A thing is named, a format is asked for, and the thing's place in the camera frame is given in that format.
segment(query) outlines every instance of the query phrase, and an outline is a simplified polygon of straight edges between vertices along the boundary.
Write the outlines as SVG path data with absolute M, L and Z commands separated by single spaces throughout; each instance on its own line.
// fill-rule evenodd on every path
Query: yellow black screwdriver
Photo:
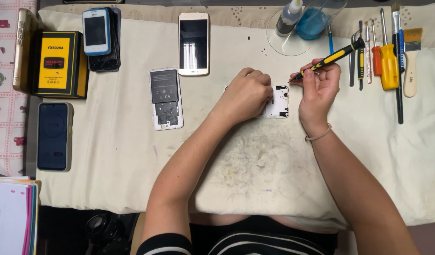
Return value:
M 326 66 L 328 64 L 334 63 L 334 62 L 338 61 L 339 59 L 349 55 L 353 51 L 358 50 L 358 49 L 362 49 L 362 48 L 365 48 L 365 42 L 360 37 L 354 43 L 334 52 L 333 54 L 327 56 L 326 58 L 324 58 L 320 62 L 318 62 L 316 65 L 309 67 L 308 69 L 312 69 L 314 71 L 318 68 L 321 68 L 321 67 Z M 295 75 L 291 81 L 300 80 L 303 77 L 304 77 L 304 70 L 302 70 L 297 75 Z

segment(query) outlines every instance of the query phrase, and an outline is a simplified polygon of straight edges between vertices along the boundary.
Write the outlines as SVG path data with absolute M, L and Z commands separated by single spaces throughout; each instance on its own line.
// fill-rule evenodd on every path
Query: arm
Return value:
M 188 200 L 209 157 L 235 124 L 256 116 L 272 96 L 269 75 L 243 69 L 198 129 L 164 166 L 148 199 L 141 242 L 176 233 L 191 241 Z
M 328 129 L 327 115 L 339 90 L 339 79 L 337 64 L 323 67 L 319 75 L 305 71 L 299 112 L 309 137 Z M 312 147 L 337 206 L 354 230 L 360 255 L 420 254 L 388 193 L 332 130 L 312 141 Z

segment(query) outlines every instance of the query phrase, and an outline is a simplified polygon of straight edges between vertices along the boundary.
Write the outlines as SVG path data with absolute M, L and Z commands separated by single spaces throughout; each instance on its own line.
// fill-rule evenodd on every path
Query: dark blue phone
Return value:
M 37 167 L 68 171 L 71 167 L 71 124 L 69 103 L 40 103 L 38 108 Z

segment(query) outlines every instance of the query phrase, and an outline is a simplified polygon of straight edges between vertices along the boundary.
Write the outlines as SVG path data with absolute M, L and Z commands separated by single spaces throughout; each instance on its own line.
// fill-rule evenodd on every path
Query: paper stack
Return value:
M 34 255 L 39 181 L 0 177 L 0 255 Z

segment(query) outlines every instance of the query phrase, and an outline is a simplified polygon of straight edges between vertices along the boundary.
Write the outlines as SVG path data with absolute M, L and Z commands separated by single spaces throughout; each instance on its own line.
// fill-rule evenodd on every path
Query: blue liquid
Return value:
M 301 19 L 295 26 L 298 36 L 305 39 L 315 39 L 326 26 L 328 26 L 328 17 L 316 8 L 307 9 Z

